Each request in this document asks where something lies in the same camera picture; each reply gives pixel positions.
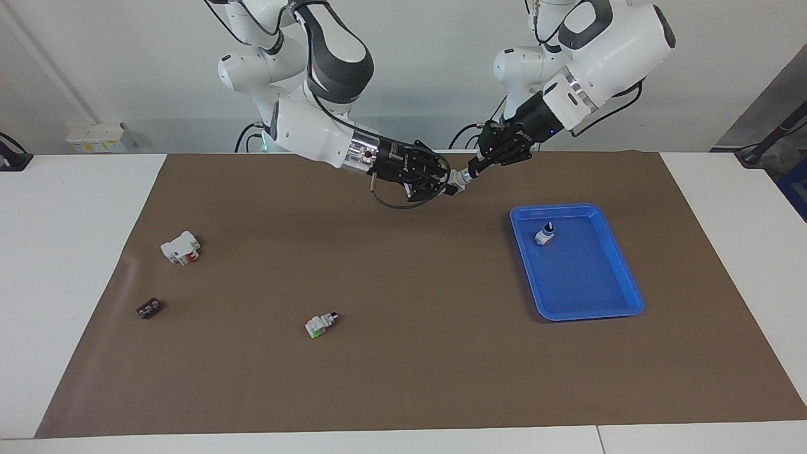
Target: electrical component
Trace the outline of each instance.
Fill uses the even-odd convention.
[[[141,307],[137,308],[137,316],[142,318],[143,320],[148,320],[151,317],[165,307],[162,301],[158,300],[157,298],[152,298],[148,300],[148,303],[142,305]]]
[[[98,123],[75,128],[67,135],[74,153],[130,153],[135,139],[123,123]]]
[[[338,319],[338,313],[326,313],[325,315],[320,315],[319,317],[314,317],[309,320],[308,323],[305,324],[305,329],[312,339],[316,339],[322,334],[325,334],[325,330],[336,323]]]
[[[554,225],[551,222],[547,222],[544,225],[544,228],[535,235],[535,242],[539,246],[546,246],[546,243],[550,242],[554,238]]]
[[[200,247],[196,237],[186,230],[172,242],[162,245],[160,249],[171,263],[179,263],[185,266],[199,260]]]

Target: white connector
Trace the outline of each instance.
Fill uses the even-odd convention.
[[[162,245],[160,249],[171,263],[185,266],[199,260],[200,247],[196,237],[186,230],[179,238]]]
[[[546,243],[550,242],[554,238],[554,226],[551,222],[544,225],[544,228],[535,235],[535,242],[539,246],[545,246]]]
[[[305,324],[305,329],[312,339],[320,337],[325,334],[325,329],[337,322],[339,314],[335,312],[326,313],[319,317],[314,317]]]

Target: white wall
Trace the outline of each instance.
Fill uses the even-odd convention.
[[[76,113],[0,22],[0,131],[29,151],[67,153],[65,122]]]
[[[217,59],[239,46],[202,0],[0,1],[19,14],[102,120],[123,121],[137,132],[142,151],[229,151],[240,127],[257,117],[245,97],[217,78]],[[803,0],[656,3],[679,47],[647,80],[642,101],[579,139],[564,134],[545,149],[706,151],[807,41]],[[491,71],[496,53],[532,42],[521,0],[332,4],[376,63],[354,117],[434,148],[444,148],[464,124],[487,118],[500,101],[503,89]],[[4,79],[14,47],[0,43]],[[38,111],[21,110],[25,125],[7,127],[4,106],[0,128],[19,131],[20,140],[41,144],[40,151],[54,150],[64,131],[34,137],[30,124],[64,121],[64,105],[53,112],[42,107],[55,103],[47,83],[32,90],[24,78],[4,80],[0,100],[23,99]]]
[[[807,46],[802,48],[773,79],[771,85],[748,107],[718,144],[734,146],[761,141],[805,100],[807,100]],[[807,148],[807,128],[785,140]]]

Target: black terminal block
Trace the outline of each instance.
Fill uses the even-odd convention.
[[[143,320],[148,320],[165,307],[162,301],[157,298],[148,300],[148,303],[142,305],[137,309],[137,315]]]

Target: brown paper mat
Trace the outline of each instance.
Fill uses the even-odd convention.
[[[541,153],[411,212],[368,185],[291,156],[169,156],[36,436],[807,418],[660,156]],[[509,211],[582,202],[642,315],[537,314]],[[202,257],[180,267],[159,246],[185,229]],[[153,296],[167,309],[141,321]]]

